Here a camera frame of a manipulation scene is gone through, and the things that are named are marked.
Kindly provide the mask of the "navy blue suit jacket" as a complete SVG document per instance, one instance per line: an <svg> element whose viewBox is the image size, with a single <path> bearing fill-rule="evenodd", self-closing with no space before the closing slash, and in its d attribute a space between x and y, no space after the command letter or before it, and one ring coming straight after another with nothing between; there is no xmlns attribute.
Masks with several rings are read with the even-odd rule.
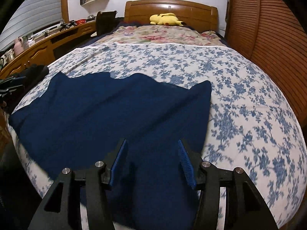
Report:
<svg viewBox="0 0 307 230"><path fill-rule="evenodd" d="M126 159L107 193L113 220L134 229L189 229L198 196L185 179L178 142L201 153L211 90L209 81L185 89L144 74L58 73L9 124L52 179L66 167L90 167L126 139Z"/></svg>

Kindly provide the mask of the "black folded garment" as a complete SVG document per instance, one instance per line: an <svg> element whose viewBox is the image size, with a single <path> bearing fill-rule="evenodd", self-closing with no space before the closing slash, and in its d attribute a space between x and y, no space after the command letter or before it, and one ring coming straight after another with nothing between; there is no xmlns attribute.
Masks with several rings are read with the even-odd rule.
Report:
<svg viewBox="0 0 307 230"><path fill-rule="evenodd" d="M13 86L24 86L24 89L14 91L11 95L5 97L4 100L1 100L1 109L7 114L11 114L21 99L48 74L48 66L36 64L31 65L20 73L11 74L9 77L26 77L26 79L13 84Z"/></svg>

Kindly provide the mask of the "pink vase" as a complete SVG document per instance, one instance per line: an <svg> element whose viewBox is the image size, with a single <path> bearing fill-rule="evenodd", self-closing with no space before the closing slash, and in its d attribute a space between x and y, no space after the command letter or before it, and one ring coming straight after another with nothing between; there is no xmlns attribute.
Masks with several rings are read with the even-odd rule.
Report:
<svg viewBox="0 0 307 230"><path fill-rule="evenodd" d="M18 38L15 39L15 44L14 44L15 57L20 55L23 51L24 51L23 39L21 37L18 37Z"/></svg>

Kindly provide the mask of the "wooden desk with cabinets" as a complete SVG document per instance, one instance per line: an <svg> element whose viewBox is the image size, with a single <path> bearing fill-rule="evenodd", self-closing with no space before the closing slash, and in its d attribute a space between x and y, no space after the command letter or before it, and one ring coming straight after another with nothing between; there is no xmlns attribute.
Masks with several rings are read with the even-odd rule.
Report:
<svg viewBox="0 0 307 230"><path fill-rule="evenodd" d="M1 79L36 65L49 65L77 46L86 42L96 31L96 22L91 21L73 28L55 33L34 44L18 55L1 71Z"/></svg>

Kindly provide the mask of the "grey window blind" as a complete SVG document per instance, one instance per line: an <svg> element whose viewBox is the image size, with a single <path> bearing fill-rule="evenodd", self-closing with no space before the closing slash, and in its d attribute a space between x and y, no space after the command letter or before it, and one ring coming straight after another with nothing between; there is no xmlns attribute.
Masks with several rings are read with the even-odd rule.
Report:
<svg viewBox="0 0 307 230"><path fill-rule="evenodd" d="M62 21L61 0L25 0L1 33L1 51L15 39Z"/></svg>

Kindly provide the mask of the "blue floral bed sheet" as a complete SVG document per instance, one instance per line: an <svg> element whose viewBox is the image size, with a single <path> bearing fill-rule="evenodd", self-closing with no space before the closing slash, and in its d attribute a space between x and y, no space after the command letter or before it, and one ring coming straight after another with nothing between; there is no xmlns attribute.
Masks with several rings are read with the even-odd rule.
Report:
<svg viewBox="0 0 307 230"><path fill-rule="evenodd" d="M94 43L71 51L48 68L49 74L13 113L41 97L58 73L76 78L107 72L115 79L144 74L185 89L209 81L212 90L202 158L222 169L242 167L278 227L298 211L306 189L306 144L300 124L275 83L233 49ZM44 196L56 178L30 157L10 124L9 131L28 177Z"/></svg>

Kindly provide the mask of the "red bowl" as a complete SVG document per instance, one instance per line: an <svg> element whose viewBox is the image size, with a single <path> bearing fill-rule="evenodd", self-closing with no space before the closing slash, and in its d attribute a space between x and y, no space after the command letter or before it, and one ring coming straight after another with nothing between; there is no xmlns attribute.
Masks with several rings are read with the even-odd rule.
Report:
<svg viewBox="0 0 307 230"><path fill-rule="evenodd" d="M82 25L82 24L85 24L87 23L86 19L79 19L76 21L77 25Z"/></svg>

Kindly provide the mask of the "dark wooden chair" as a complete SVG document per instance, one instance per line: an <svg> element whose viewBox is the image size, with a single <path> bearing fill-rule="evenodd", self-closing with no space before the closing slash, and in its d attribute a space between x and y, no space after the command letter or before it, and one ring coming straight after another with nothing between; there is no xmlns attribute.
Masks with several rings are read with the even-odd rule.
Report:
<svg viewBox="0 0 307 230"><path fill-rule="evenodd" d="M96 15L96 36L101 36L111 32L119 24L116 20L117 11L98 12Z"/></svg>

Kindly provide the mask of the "red floral quilt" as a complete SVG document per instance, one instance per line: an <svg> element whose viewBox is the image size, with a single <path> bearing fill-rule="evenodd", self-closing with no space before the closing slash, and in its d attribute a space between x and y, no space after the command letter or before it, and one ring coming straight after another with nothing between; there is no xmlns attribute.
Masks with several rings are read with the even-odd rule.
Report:
<svg viewBox="0 0 307 230"><path fill-rule="evenodd" d="M143 25L120 26L113 33L94 39L94 42L121 44L183 44L196 46L226 46L214 31L198 33L183 26Z"/></svg>

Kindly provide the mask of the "yellow Pikachu plush toy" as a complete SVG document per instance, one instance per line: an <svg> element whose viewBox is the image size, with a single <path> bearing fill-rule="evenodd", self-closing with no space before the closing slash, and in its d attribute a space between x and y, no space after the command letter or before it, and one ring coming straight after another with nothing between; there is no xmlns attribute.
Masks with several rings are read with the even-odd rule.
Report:
<svg viewBox="0 0 307 230"><path fill-rule="evenodd" d="M175 14L166 13L159 15L152 15L149 18L150 24L152 25L167 25L167 26L184 26L185 22L180 21Z"/></svg>

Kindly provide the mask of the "wooden louvered wardrobe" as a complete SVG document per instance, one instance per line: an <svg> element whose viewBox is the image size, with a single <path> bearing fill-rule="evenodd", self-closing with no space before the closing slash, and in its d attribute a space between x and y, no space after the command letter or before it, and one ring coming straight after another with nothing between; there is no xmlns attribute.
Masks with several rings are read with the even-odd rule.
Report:
<svg viewBox="0 0 307 230"><path fill-rule="evenodd" d="M229 0L229 46L279 86L306 126L306 33L282 0Z"/></svg>

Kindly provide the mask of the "wooden headboard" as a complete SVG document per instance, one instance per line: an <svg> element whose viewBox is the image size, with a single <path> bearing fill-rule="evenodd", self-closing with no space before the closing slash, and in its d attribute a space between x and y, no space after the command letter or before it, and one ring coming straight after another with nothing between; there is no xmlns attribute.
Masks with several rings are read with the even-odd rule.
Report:
<svg viewBox="0 0 307 230"><path fill-rule="evenodd" d="M173 13L199 33L217 31L219 28L218 9L200 3L183 0L136 0L127 1L124 21L149 24L150 16Z"/></svg>

